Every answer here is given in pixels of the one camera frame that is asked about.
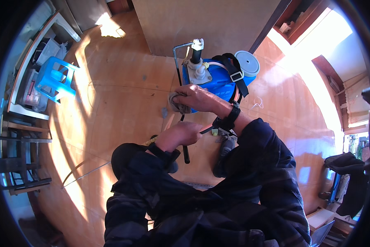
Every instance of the metal pump rod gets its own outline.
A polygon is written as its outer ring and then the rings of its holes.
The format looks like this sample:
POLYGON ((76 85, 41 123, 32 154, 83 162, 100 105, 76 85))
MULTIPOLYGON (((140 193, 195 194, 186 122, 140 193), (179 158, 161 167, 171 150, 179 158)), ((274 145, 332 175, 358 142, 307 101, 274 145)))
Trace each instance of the metal pump rod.
POLYGON ((177 61, 177 53, 175 52, 175 50, 179 47, 184 47, 184 46, 189 46, 189 45, 193 45, 194 42, 189 42, 189 43, 186 43, 186 44, 182 44, 182 45, 178 45, 178 46, 175 46, 173 48, 173 53, 174 53, 174 60, 175 60, 175 66, 177 67, 177 73, 178 73, 178 80, 179 80, 179 85, 182 86, 182 81, 181 81, 181 74, 179 73, 179 68, 178 68, 178 61, 177 61))
POLYGON ((193 52, 192 52, 192 57, 190 58, 190 61, 194 64, 198 64, 200 62, 200 58, 202 57, 202 50, 195 50, 193 49, 193 52))

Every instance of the white string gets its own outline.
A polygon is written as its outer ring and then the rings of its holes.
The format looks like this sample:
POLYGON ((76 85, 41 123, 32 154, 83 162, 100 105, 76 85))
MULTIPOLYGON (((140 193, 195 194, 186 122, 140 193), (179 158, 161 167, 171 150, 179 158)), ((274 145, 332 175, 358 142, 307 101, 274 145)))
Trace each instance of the white string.
POLYGON ((257 96, 259 99, 260 99, 260 103, 257 103, 255 102, 256 98, 254 99, 254 106, 252 106, 252 108, 250 110, 252 110, 255 106, 259 106, 261 109, 263 109, 264 105, 263 105, 263 100, 261 99, 261 97, 257 96))

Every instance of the black watch strap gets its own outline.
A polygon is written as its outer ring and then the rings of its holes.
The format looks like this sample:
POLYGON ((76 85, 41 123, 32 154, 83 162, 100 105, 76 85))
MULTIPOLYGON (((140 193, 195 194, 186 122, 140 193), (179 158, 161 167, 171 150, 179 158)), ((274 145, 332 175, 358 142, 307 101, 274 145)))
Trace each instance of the black watch strap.
POLYGON ((181 154, 180 151, 174 150, 172 153, 166 151, 164 152, 156 144, 153 142, 148 146, 148 150, 153 153, 156 157, 164 161, 166 164, 171 164, 173 163, 178 156, 181 154))
POLYGON ((237 101, 233 101, 233 108, 230 114, 224 119, 217 117, 212 123, 212 126, 230 132, 230 130, 234 128, 234 121, 237 119, 238 115, 240 115, 240 112, 241 110, 239 104, 237 101))

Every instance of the person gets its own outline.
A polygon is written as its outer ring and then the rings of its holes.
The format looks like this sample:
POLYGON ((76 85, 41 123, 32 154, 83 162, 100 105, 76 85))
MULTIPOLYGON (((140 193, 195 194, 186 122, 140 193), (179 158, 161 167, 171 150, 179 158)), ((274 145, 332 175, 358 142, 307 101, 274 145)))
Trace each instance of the person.
MULTIPOLYGON (((222 119, 233 108, 197 85, 176 92, 185 96, 174 102, 222 119)), ((293 155, 262 119, 240 112, 234 125, 238 146, 222 143, 213 168, 225 179, 205 191, 169 175, 169 158, 134 143, 120 145, 111 160, 118 181, 107 201, 105 246, 309 246, 293 155), (150 231, 145 213, 154 220, 150 231)), ((196 143, 201 127, 179 122, 154 145, 169 157, 178 146, 196 143)))

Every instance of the hand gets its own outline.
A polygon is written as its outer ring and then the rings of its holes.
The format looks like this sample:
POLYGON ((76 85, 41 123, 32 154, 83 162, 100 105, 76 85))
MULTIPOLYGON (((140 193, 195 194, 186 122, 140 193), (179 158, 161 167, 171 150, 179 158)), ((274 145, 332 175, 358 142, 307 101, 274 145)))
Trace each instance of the hand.
POLYGON ((200 130, 203 126, 194 122, 178 122, 166 131, 163 131, 155 144, 163 151, 174 151, 177 146, 192 145, 201 137, 200 130))
POLYGON ((186 96, 174 97, 173 101, 175 103, 190 106, 196 111, 214 112, 222 104, 222 101, 224 101, 215 94, 195 84, 180 86, 175 91, 186 94, 186 96))

